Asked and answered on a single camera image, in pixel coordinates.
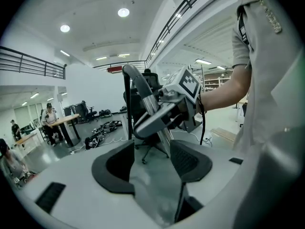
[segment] black cable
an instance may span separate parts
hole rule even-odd
[[[199,94],[198,100],[199,100],[199,107],[200,107],[201,114],[202,114],[202,134],[201,134],[201,138],[200,138],[200,145],[202,145],[203,136],[204,136],[204,132],[205,132],[205,115],[204,115],[204,106],[202,104],[200,94]]]

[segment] wooden desk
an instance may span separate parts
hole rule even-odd
[[[76,137],[78,139],[78,142],[76,142],[75,144],[72,142],[71,138],[69,137],[69,134],[67,132],[67,129],[66,129],[66,126],[65,126],[65,122],[67,121],[70,121],[70,120],[73,120],[75,118],[77,118],[78,116],[80,116],[79,114],[74,114],[74,115],[69,115],[69,116],[66,116],[66,117],[63,117],[63,118],[59,118],[57,121],[55,121],[53,124],[50,124],[50,126],[55,126],[55,125],[59,125],[61,127],[61,132],[63,134],[63,136],[65,137],[66,139],[66,142],[68,144],[68,146],[70,147],[73,147],[75,146],[76,144],[78,144],[80,142],[80,136],[78,135],[78,132],[75,128],[75,125],[74,125],[74,122],[71,121],[72,123],[72,126],[73,126],[73,129],[74,129],[74,132],[76,134]]]
[[[30,138],[32,138],[33,136],[35,136],[37,133],[30,133],[26,136],[24,136],[22,139],[18,140],[17,142],[15,142],[15,144],[17,145],[22,145],[24,144],[27,140],[29,140]]]

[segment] office chair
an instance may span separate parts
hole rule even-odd
[[[84,100],[81,103],[76,104],[74,107],[75,112],[77,114],[80,114],[78,120],[79,123],[90,123],[94,119],[94,115],[97,113],[96,111],[92,111],[94,107],[91,107],[89,112],[86,102]]]
[[[158,75],[156,73],[143,73],[142,75],[146,79],[148,85],[152,89],[152,92],[158,101],[159,100],[158,90],[162,88],[162,86],[159,84]],[[126,101],[126,93],[123,94],[123,97],[124,97],[124,100]],[[131,105],[132,105],[131,113],[132,113],[132,118],[133,118],[133,124],[135,124],[141,118],[141,116],[146,112],[146,109],[144,107],[144,104],[142,102],[140,95],[138,94],[137,89],[134,86],[134,83],[132,83],[132,85],[131,85]],[[148,155],[148,153],[152,147],[155,147],[162,153],[166,154],[166,157],[169,158],[167,156],[167,153],[156,145],[158,142],[160,142],[158,134],[153,134],[153,135],[149,136],[148,138],[140,138],[138,136],[136,136],[136,138],[143,140],[143,142],[140,145],[135,145],[135,149],[139,149],[139,147],[141,147],[141,146],[148,146],[147,152],[145,153],[145,155],[142,158],[143,164],[147,163],[145,158]]]

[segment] recessed ceiling light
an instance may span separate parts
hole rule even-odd
[[[121,8],[119,11],[118,11],[118,15],[120,17],[127,17],[129,15],[129,10],[127,8]]]
[[[107,57],[97,58],[96,60],[102,60],[102,59],[107,59]]]
[[[64,52],[63,50],[61,50],[61,52],[62,52],[64,55],[70,57],[70,55],[68,55],[68,54],[67,54],[66,52]]]
[[[205,61],[205,60],[202,60],[202,59],[196,59],[196,62],[204,63],[204,64],[212,64],[211,62],[208,62],[208,61]]]
[[[61,26],[61,31],[66,33],[70,30],[70,26],[69,25],[62,25]]]
[[[218,69],[221,69],[221,70],[225,70],[224,67],[221,67],[221,66],[217,66]]]
[[[119,54],[118,57],[124,58],[125,56],[129,56],[129,55],[130,55],[129,53],[123,53],[123,54]]]
[[[37,95],[38,95],[39,93],[35,93],[32,97],[30,97],[30,98],[34,98],[34,97],[36,97]]]

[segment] cable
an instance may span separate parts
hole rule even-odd
[[[186,131],[172,131],[170,130],[171,132],[184,132],[184,133],[189,133],[189,134],[192,134],[196,137],[197,141],[200,142],[199,138],[194,134],[194,133],[191,133],[191,132],[186,132]],[[212,136],[210,138],[205,138],[206,140],[208,140],[210,143],[211,143],[211,147],[213,146],[212,145],[212,142],[211,142],[211,139],[212,139]]]

